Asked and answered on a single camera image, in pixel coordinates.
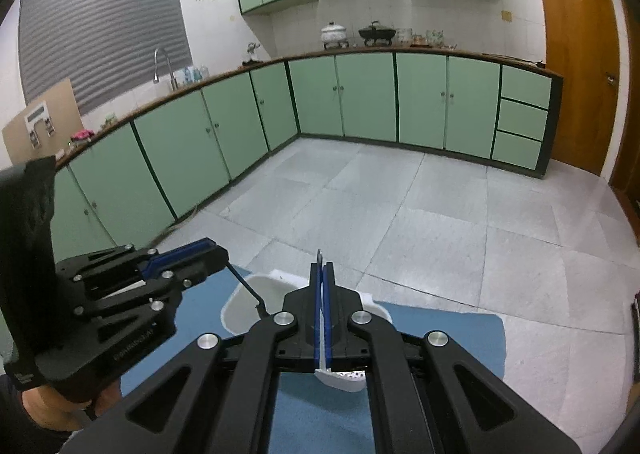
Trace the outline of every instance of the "gray roller shutter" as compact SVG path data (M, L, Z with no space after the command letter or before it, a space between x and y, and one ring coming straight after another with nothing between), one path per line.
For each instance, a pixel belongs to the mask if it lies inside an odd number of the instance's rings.
M163 46L191 64L180 0L22 0L18 52L27 104L69 77L82 114L153 80ZM162 64L159 73L166 73Z

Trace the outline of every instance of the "countertop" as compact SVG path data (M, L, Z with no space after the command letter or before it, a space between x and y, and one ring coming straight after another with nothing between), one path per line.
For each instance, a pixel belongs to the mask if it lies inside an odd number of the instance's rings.
M532 72L540 73L541 75L546 75L549 77L553 76L561 76L558 73L552 72L550 70L546 70L544 68L538 68L537 66L530 64L526 61L522 61L519 59L515 59L513 57L507 56L496 56L492 54L478 54L477 52L466 52L465 50L450 50L447 48L420 48L420 47L406 47L406 46L357 46L354 48L335 48L333 50L322 50L319 52L309 52L308 54L297 54L295 56L287 56L287 57L278 57L277 59L266 60L259 64L254 64L252 66L241 66L236 70L231 70L230 72L221 73L219 75L211 76L207 79L201 80L192 84L190 86L185 86L183 88L178 89L177 91L173 91L168 95L163 97L159 97L154 101L149 102L148 104L141 106L132 112L128 113L125 117L118 119L116 123L112 126L106 127L102 131L99 131L92 138L92 141L79 145L72 152L64 157L60 158L60 160L56 163L56 168L60 169L65 167L71 160L76 158L80 153L82 153L85 149L91 147L95 142L100 141L102 138L107 136L112 131L115 131L121 126L128 124L130 121L134 120L140 115L144 113L154 110L155 108L161 106L169 102L170 100L182 97L183 95L187 95L192 91L197 91L209 84L216 83L220 80L233 77L234 75L238 75L239 73L244 73L249 70L257 70L258 68L262 68L264 66L268 66L270 64L276 64L278 62L285 62L288 60L296 60L296 59L308 59L310 57L323 57L323 56L339 56L341 54L362 54L362 53L388 53L388 52L407 52L407 53L415 53L415 54L436 54L439 56L454 56L454 57L468 57L471 59L481 59L487 60L490 62L497 62L498 64L509 64L512 66L517 66L519 68L524 68L525 70L531 70Z

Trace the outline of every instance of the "tile floor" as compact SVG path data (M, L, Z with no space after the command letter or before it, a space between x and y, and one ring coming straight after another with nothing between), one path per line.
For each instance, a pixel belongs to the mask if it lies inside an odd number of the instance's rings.
M253 272L306 277L320 247L339 284L378 300L498 314L504 381L585 454L623 419L640 252L593 174L552 161L538 180L413 151L298 139L160 248L204 236Z

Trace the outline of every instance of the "metal bolt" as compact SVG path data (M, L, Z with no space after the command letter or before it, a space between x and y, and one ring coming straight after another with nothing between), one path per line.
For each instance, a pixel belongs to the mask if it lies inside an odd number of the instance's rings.
M371 314L364 310L354 311L351 314L351 320L356 324L368 324L371 322Z
M287 326L293 322L293 319L295 319L295 317L288 311L281 311L273 316L273 322L278 326Z
M212 349L218 345L219 339L213 333L205 333L198 337L198 347L201 349Z
M449 337L442 331L432 331L427 335L427 340L429 341L429 344L439 348L449 342Z

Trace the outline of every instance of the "silver faucet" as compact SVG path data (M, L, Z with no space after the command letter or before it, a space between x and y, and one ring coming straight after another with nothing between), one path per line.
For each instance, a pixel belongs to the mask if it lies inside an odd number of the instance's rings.
M156 70L154 72L154 84L158 84L160 79L158 78L158 52L162 52L166 57L166 64L169 67L169 75L171 76L171 89L172 91L176 91L178 89L178 81L174 77L174 70L171 69L171 59L169 59L169 54L166 52L164 48L158 47L154 52L154 65Z

